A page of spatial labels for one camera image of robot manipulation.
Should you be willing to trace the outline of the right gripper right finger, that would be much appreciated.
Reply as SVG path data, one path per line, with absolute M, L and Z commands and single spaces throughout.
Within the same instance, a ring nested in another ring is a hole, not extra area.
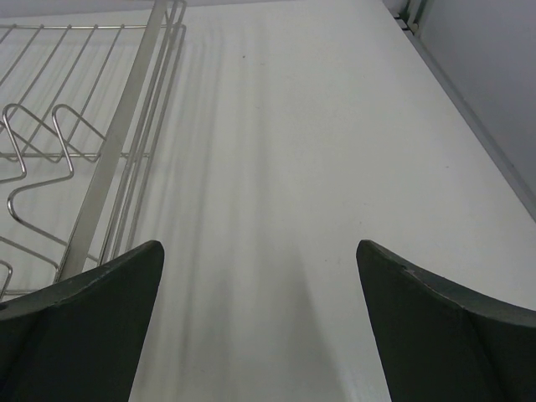
M 372 240 L 356 260 L 393 401 L 533 401 L 535 312 L 410 263 Z

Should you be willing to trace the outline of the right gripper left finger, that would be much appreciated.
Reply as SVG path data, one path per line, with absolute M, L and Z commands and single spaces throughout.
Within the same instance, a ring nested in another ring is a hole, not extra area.
M 150 240 L 1 305 L 3 401 L 127 401 L 164 265 Z

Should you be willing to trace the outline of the metal wire dish rack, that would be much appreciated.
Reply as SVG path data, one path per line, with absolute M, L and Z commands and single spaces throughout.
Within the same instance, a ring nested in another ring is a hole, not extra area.
M 184 1 L 139 15 L 1 22 L 1 298 L 128 250 L 186 28 Z

